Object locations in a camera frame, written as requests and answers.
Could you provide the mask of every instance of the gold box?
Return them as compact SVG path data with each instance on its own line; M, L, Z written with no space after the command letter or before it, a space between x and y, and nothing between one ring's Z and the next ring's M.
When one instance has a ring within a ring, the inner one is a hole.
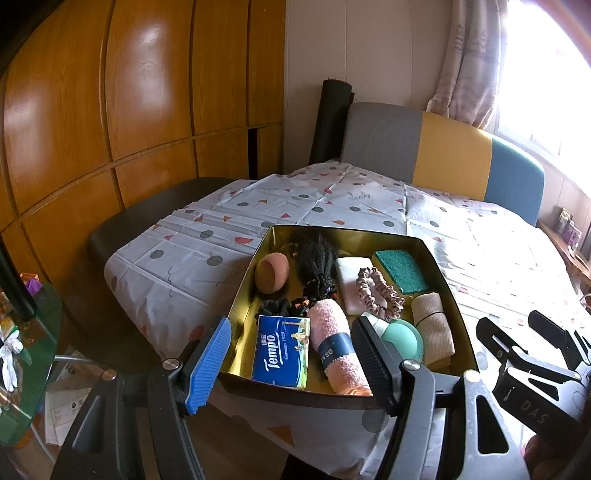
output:
M225 390L246 397L318 408L376 408L372 397L337 395L330 388L324 375L319 356L310 351L308 382L305 390L277 387L251 380L252 361L256 343L255 313L264 300L287 297L290 301L301 297L302 284L297 277L293 259L290 255L291 240L296 236L316 236L322 234L338 250L340 256L371 258L378 250L406 250L416 260L423 275L434 290L441 295L456 348L452 356L449 373L461 376L468 369L478 370L472 344L464 325L462 315L443 275L431 252L421 239L391 233L367 232L344 228L319 226L274 225L269 228L252 258L236 299L232 304L228 319L232 324L232 342L220 372L220 381ZM290 259L290 276L287 284L273 295L263 295L255 287L256 265L267 254L282 252ZM343 307L339 294L337 300ZM402 318L412 323L410 302L405 302ZM356 316L349 316L351 323Z

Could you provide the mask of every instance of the wooden nightstand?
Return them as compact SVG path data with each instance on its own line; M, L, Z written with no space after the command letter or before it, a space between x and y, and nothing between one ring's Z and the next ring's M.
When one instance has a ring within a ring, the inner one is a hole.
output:
M569 247L566 242L562 240L562 237L544 222L540 222L538 220L538 227L548 236L548 238L550 238L550 241L560 253L560 256L566 264L566 271L568 274L576 275L581 279L581 282L585 283L591 288L591 270L589 269L586 261L583 259L583 256L580 255L580 258L573 257L569 253Z

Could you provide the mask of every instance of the orange triangle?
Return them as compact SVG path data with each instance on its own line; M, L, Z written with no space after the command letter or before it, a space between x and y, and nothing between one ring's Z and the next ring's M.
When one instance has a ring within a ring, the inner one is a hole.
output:
M294 439L291 436L291 427L289 425L282 425L280 427L267 427L269 432L278 436L281 440L296 448L294 445Z

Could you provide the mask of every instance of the bed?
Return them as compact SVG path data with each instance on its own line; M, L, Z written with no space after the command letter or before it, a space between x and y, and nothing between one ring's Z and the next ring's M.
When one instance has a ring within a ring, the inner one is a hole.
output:
M530 354L563 365L557 350L527 326L533 309L580 332L588 319L558 252L533 225L543 189L540 167L476 129L429 115L353 104L340 161L258 181L236 180L184 205L119 248L105 265L105 280L165 358L178 355L229 310L272 224L411 235L423 240L446 278L489 388L499 364L476 340L482 316L527 345ZM459 183L460 172L469 181ZM373 478L393 426L376 410L281 406L237 397L219 384L210 400L341 478ZM505 417L522 444L530 434ZM443 421L436 418L434 432ZM330 427L311 435L319 422ZM425 479L436 471L440 447L435 434L433 467Z

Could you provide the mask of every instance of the black cylinder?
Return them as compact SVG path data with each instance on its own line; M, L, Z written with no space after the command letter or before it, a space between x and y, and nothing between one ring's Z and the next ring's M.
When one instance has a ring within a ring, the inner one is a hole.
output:
M340 156L352 90L353 87L350 84L341 80L325 80L322 83L308 165Z
M2 238L0 238L0 288L22 320L26 321L33 318L37 311L37 304L27 291L17 269L14 268Z

